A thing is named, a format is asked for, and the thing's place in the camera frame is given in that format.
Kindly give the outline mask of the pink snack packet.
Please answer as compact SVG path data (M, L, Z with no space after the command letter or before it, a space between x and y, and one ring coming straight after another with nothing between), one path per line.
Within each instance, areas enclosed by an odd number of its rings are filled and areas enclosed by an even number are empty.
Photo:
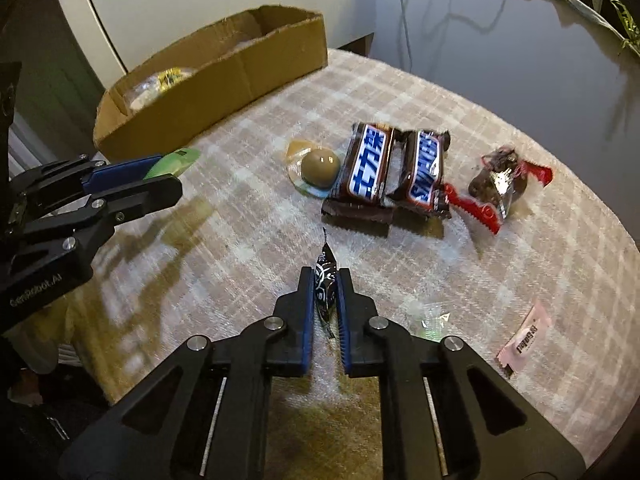
M496 361L506 377L520 372L528 361L537 341L544 340L552 319L541 301L537 300L514 335L496 355Z

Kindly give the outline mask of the black patterned snack packet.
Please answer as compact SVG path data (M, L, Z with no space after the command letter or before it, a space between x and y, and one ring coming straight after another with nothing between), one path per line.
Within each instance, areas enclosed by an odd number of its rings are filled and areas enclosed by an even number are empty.
M314 306L320 324L329 339L335 335L331 328L332 315L336 305L337 262L323 231L323 245L314 265Z

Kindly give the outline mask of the Snickers bar Chinese label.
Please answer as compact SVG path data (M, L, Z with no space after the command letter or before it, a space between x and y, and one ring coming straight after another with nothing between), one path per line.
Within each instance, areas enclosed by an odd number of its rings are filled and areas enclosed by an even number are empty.
M322 214L386 226L392 222L394 208L385 205L385 188L396 133L378 122L352 125L344 164L323 200Z

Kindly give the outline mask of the small clear green candy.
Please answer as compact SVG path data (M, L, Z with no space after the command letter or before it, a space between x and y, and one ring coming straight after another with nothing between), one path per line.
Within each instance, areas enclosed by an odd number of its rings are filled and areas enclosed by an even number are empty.
M448 334L450 310L446 302L416 301L405 306L406 327L414 336L432 341L440 341Z

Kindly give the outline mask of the plaid beige tablecloth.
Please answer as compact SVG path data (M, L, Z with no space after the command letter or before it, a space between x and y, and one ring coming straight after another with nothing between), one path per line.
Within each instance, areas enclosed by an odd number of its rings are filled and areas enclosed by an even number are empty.
M449 130L445 176L465 188L503 144L549 166L498 234L454 214L441 226L323 220L288 180L294 138L343 151L354 122ZM41 350L70 344L110 401L193 334L239 333L316 261L323 231L378 312L446 302L448 333L492 360L539 300L552 319L513 387L587 462L610 444L639 394L639 252L616 214L559 159L462 96L384 63L332 51L324 70L196 138L201 152L174 208L117 229L93 279L25 325Z

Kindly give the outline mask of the clear red date pack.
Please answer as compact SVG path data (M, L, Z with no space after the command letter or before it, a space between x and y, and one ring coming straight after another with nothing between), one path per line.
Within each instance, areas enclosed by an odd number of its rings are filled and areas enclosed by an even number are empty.
M533 177L542 186L553 180L553 170L523 158L515 148L500 146L480 158L480 171L465 193L445 183L449 205L475 218L492 234L497 234L508 218L512 205L519 200Z

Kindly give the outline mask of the light green candy wrapper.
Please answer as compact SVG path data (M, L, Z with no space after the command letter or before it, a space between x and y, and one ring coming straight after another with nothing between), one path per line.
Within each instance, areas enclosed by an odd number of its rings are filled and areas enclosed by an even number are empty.
M144 176L145 179L153 179L171 174L180 177L198 160L201 152L195 148L180 148L164 155L156 162Z

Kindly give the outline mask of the potted spider plant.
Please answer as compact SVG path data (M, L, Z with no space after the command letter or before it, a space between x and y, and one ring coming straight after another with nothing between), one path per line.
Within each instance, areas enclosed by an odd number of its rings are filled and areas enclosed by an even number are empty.
M640 29L627 7L620 0L610 0L625 31L625 37L620 50L629 48L636 55L640 55Z

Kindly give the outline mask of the Snickers bar English label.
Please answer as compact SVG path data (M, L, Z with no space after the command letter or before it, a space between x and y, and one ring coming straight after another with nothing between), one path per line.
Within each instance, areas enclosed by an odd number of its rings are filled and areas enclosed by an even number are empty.
M400 138L402 164L398 185L386 197L396 206L420 216L448 219L444 154L450 147L450 133L406 130Z

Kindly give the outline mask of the brown cardboard box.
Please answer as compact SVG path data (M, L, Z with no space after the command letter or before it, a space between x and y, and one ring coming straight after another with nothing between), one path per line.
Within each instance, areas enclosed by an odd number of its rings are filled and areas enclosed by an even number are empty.
M93 128L110 162L166 154L251 102L328 64L321 13L260 6L175 41L104 92ZM128 93L166 70L188 72L134 110Z

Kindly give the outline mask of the brown egg vacuum pack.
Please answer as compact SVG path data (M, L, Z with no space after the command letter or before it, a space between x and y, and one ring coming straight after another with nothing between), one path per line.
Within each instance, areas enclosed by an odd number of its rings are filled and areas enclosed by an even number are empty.
M323 200L329 196L341 170L334 151L317 143L293 139L285 155L288 178L299 193Z

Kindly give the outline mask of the yellow candy packet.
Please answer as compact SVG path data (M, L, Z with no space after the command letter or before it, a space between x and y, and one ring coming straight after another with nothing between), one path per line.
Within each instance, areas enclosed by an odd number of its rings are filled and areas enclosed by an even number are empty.
M194 69L189 67L171 67L152 76L152 83L157 92L163 93L183 79L193 75Z

